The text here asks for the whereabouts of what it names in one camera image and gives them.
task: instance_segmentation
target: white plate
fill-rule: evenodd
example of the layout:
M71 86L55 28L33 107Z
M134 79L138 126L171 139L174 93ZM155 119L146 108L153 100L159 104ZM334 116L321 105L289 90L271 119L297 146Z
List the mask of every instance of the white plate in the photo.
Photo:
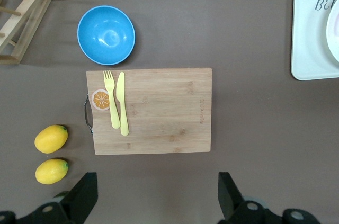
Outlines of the white plate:
M291 72L298 80L339 77L339 61L326 40L326 25L337 0L294 0Z
M336 2L329 13L326 25L326 40L328 47L339 61L339 2Z

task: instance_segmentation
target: plastic bowl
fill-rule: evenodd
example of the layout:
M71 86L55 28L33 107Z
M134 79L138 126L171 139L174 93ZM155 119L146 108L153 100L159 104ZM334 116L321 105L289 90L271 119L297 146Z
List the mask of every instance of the plastic bowl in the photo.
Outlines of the plastic bowl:
M326 40L332 55L339 61L339 2L333 5L328 15Z
M83 53L102 65L124 61L136 40L133 24L126 14L107 5L87 11L79 21L77 34Z

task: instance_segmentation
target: blue bowl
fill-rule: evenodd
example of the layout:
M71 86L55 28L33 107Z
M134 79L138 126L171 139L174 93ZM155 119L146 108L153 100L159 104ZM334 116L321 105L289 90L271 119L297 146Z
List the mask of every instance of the blue bowl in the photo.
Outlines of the blue bowl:
M136 40L130 19L118 8L102 5L87 11L78 25L78 42L87 57L102 65L124 61Z

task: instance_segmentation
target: orange slice sticker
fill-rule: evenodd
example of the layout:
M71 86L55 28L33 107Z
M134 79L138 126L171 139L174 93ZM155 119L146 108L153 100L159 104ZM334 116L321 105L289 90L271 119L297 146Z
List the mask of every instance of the orange slice sticker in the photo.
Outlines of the orange slice sticker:
M108 110L110 108L108 92L104 89L96 90L92 94L92 104L96 109L100 111Z

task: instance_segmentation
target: white tray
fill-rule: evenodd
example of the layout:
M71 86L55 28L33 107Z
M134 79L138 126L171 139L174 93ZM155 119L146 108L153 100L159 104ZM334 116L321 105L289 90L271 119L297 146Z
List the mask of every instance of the white tray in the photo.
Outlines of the white tray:
M339 61L326 41L333 1L294 0L291 72L298 80L339 77Z

